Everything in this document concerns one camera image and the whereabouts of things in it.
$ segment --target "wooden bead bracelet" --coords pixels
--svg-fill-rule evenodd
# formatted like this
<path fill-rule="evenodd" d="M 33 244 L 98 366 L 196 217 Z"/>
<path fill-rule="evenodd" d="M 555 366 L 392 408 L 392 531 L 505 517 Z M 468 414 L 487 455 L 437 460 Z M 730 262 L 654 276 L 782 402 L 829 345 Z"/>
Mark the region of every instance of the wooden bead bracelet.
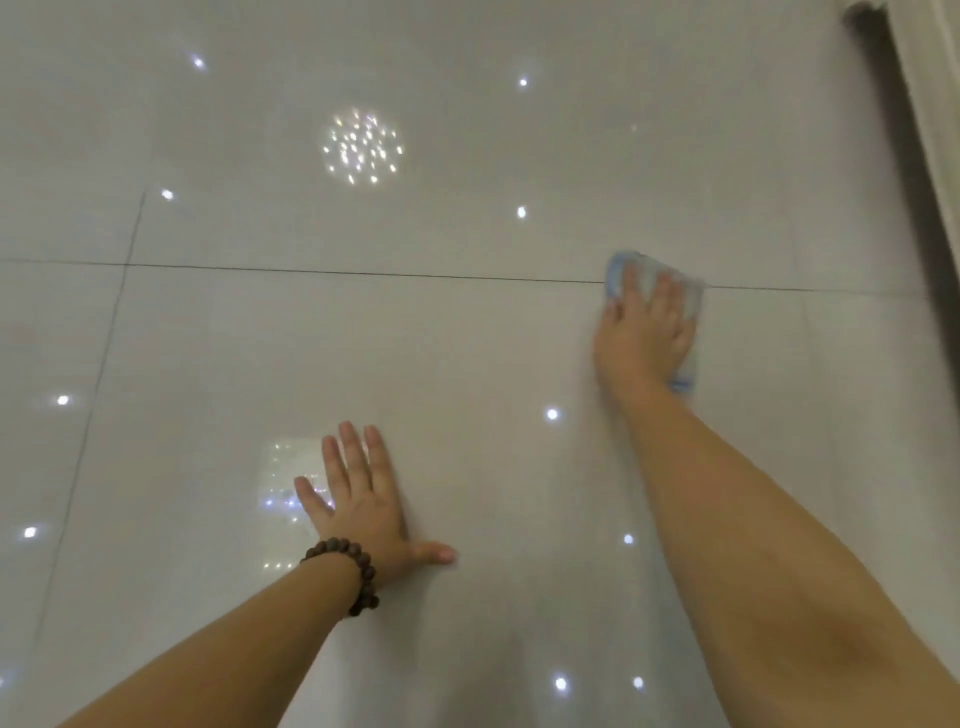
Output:
<path fill-rule="evenodd" d="M 320 556 L 323 553 L 342 553 L 349 556 L 360 569 L 360 579 L 362 581 L 360 594 L 348 612 L 351 617 L 356 617 L 365 609 L 376 609 L 380 606 L 380 597 L 376 595 L 376 587 L 373 585 L 376 569 L 371 566 L 369 553 L 364 551 L 359 544 L 352 544 L 349 539 L 333 538 L 320 541 L 313 548 L 308 548 L 306 556 L 300 559 L 300 563 L 302 564 L 307 559 L 312 559 L 314 556 Z"/>

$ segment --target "forearm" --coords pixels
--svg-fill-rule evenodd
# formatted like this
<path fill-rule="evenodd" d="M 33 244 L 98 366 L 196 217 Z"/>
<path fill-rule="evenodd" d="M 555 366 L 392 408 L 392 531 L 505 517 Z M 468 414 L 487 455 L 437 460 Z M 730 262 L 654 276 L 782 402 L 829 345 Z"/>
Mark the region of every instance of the forearm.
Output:
<path fill-rule="evenodd" d="M 348 558 L 309 559 L 61 728 L 276 726 L 359 589 L 359 569 Z"/>
<path fill-rule="evenodd" d="M 877 669 L 893 688 L 904 664 L 952 689 L 862 564 L 680 400 L 652 388 L 627 419 L 664 553 L 729 713 L 747 706 L 776 725 L 784 701 L 815 706 Z"/>

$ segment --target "hand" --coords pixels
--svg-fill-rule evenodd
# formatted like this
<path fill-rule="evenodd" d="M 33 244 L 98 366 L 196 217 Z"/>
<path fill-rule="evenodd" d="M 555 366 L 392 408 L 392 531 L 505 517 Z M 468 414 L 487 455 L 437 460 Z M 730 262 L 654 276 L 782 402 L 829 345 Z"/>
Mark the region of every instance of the hand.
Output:
<path fill-rule="evenodd" d="M 383 588 L 420 567 L 452 564 L 457 552 L 446 544 L 406 539 L 403 511 L 394 480 L 394 469 L 383 438 L 376 427 L 364 428 L 370 461 L 351 423 L 340 424 L 347 466 L 335 438 L 324 437 L 324 469 L 336 510 L 317 495 L 310 481 L 294 480 L 297 497 L 322 538 L 350 539 L 370 554 L 376 568 L 376 586 Z"/>
<path fill-rule="evenodd" d="M 696 321 L 684 320 L 684 287 L 668 273 L 657 278 L 650 302 L 636 286 L 636 266 L 623 267 L 623 298 L 607 302 L 593 339 L 593 363 L 623 407 L 645 387 L 666 384 L 693 344 Z"/>

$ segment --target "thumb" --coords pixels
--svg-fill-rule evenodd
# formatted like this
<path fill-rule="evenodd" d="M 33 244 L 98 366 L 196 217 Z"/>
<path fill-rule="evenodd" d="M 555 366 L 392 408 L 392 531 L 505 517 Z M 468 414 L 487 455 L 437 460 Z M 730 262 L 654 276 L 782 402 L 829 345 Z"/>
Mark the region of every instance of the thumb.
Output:
<path fill-rule="evenodd" d="M 414 561 L 419 566 L 445 566 L 456 563 L 460 554 L 452 546 L 438 541 L 422 541 L 413 544 Z"/>

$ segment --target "person's left hand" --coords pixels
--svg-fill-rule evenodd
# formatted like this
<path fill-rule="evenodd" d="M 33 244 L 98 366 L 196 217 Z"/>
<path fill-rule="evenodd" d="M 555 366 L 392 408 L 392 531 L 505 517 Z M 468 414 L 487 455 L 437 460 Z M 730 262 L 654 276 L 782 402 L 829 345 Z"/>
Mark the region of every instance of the person's left hand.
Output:
<path fill-rule="evenodd" d="M 326 481 L 336 510 L 317 495 L 302 475 L 294 480 L 297 497 L 317 533 L 324 539 L 350 539 L 370 554 L 378 588 L 389 586 L 420 567 L 452 564 L 457 552 L 437 542 L 407 540 L 403 511 L 394 480 L 390 455 L 379 430 L 364 428 L 370 461 L 351 423 L 340 424 L 347 465 L 340 457 L 334 437 L 324 437 Z"/>

